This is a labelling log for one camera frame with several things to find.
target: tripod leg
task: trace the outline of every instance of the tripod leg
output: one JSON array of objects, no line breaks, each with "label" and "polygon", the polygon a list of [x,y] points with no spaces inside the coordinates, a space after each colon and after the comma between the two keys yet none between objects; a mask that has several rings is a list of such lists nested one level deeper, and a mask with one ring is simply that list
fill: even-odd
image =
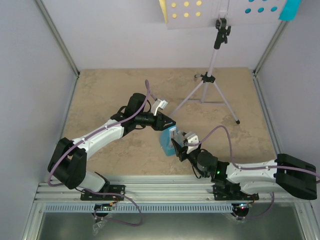
[{"label": "tripod leg", "polygon": [[171,118],[182,106],[185,104],[185,102],[191,98],[191,96],[202,86],[204,82],[201,81],[193,90],[190,92],[190,94],[179,104],[179,106],[176,107],[176,109],[169,115],[169,118]]},{"label": "tripod leg", "polygon": [[208,86],[209,86],[209,82],[206,82],[205,85],[204,85],[204,88],[203,88],[203,92],[202,92],[202,97],[201,97],[200,103],[204,103],[205,100],[206,100]]},{"label": "tripod leg", "polygon": [[218,87],[217,83],[214,82],[213,85],[215,86],[215,88],[218,90],[219,94],[223,98],[223,101],[227,105],[228,109],[230,110],[230,112],[231,112],[236,124],[240,124],[240,121],[239,121],[238,117],[236,116],[235,112],[232,110],[231,106],[229,105],[229,103],[228,103],[227,99],[225,98],[224,94],[222,93],[222,91]]}]

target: white wall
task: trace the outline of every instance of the white wall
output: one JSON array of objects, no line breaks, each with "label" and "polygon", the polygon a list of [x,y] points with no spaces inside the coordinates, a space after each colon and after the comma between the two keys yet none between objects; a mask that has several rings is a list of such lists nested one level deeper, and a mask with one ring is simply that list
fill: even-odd
[{"label": "white wall", "polygon": [[[303,1],[263,66],[260,80],[283,152],[320,173],[320,1]],[[320,200],[314,201],[320,217]]]},{"label": "white wall", "polygon": [[[43,0],[81,69],[208,67],[217,30],[167,30],[159,0]],[[255,68],[278,27],[234,26],[216,67]]]},{"label": "white wall", "polygon": [[75,77],[33,0],[0,1],[0,233],[21,239]]}]

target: yellow paper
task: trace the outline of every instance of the yellow paper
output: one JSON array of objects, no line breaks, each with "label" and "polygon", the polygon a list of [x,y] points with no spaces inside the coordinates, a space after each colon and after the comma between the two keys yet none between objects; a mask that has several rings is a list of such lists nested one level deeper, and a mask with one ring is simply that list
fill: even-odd
[{"label": "yellow paper", "polygon": [[167,16],[166,0],[159,0],[159,3],[161,6],[161,9],[162,9],[165,24],[167,24],[168,23],[168,16]]}]

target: black mounting bracket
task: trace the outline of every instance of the black mounting bracket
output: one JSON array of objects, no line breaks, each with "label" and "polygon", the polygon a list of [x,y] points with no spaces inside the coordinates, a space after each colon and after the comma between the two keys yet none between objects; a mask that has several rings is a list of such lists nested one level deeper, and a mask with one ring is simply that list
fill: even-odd
[{"label": "black mounting bracket", "polygon": [[258,194],[247,195],[240,191],[239,184],[229,183],[223,186],[214,185],[213,195],[216,201],[252,201],[259,200]]},{"label": "black mounting bracket", "polygon": [[214,83],[216,78],[214,76],[208,76],[208,72],[205,72],[205,75],[201,74],[203,83]]},{"label": "black mounting bracket", "polygon": [[[126,193],[125,185],[110,185],[108,181],[103,188],[99,191],[99,193],[108,193],[108,194],[121,194],[124,195]],[[83,190],[80,197],[81,201],[114,201],[114,197],[112,195],[97,195],[87,190]],[[117,201],[123,201],[124,197],[116,196]]]},{"label": "black mounting bracket", "polygon": [[[57,161],[73,145],[73,141],[66,137],[58,141],[47,168],[49,173]],[[74,189],[85,179],[87,171],[87,153],[83,148],[76,147],[68,154],[68,156],[66,156],[58,165],[53,176],[55,176],[68,189]]]},{"label": "black mounting bracket", "polygon": [[215,21],[215,28],[218,30],[216,39],[214,42],[214,49],[220,49],[221,44],[228,43],[228,36],[231,32],[231,26],[227,27],[227,20],[225,18],[219,18]]},{"label": "black mounting bracket", "polygon": [[[119,122],[123,119],[129,118],[138,111],[145,98],[146,96],[141,93],[134,93],[130,97],[127,106],[122,106],[116,114],[111,116],[110,119]],[[146,126],[152,127],[155,131],[163,131],[174,125],[176,125],[176,122],[160,111],[157,111],[157,114],[154,115],[150,111],[143,112],[143,110],[141,110],[133,119],[121,124],[121,126],[124,127],[122,137],[135,129],[144,129]]]}]

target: tripod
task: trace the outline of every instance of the tripod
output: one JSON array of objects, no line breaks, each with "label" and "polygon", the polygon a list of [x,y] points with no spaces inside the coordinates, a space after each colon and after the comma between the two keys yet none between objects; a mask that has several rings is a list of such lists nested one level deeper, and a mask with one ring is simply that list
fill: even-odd
[{"label": "tripod", "polygon": [[[210,66],[208,69],[208,72],[205,73],[205,75],[194,75],[194,78],[199,78],[202,77],[201,82],[192,90],[192,92],[190,92],[190,94],[179,104],[179,106],[169,115],[169,117],[171,118],[186,102],[196,102],[196,103],[201,103],[201,104],[210,104],[210,105],[227,105],[227,107],[229,108],[235,122],[237,124],[240,124],[240,121],[238,119],[238,117],[236,116],[235,112],[232,110],[230,104],[228,103],[226,97],[224,96],[224,94],[222,93],[222,91],[220,90],[220,88],[218,87],[217,83],[215,82],[216,78],[214,76],[212,76],[212,72],[214,70],[214,65],[215,65],[215,61],[218,55],[218,50],[220,49],[220,46],[222,43],[227,44],[228,43],[228,36],[230,35],[230,31],[231,31],[231,26],[227,27],[227,20],[225,18],[220,18],[215,22],[215,28],[218,30],[218,33],[216,35],[216,39],[214,42],[214,50],[212,53],[212,58],[210,61]],[[202,92],[202,97],[200,100],[198,99],[189,99],[191,98],[191,96],[202,86],[202,84],[204,84],[204,89]],[[223,99],[223,103],[218,103],[218,102],[205,102],[206,99],[206,95],[207,95],[207,90],[208,90],[208,86],[209,83],[212,83],[215,88],[217,89],[217,91],[219,92],[220,96]]]}]

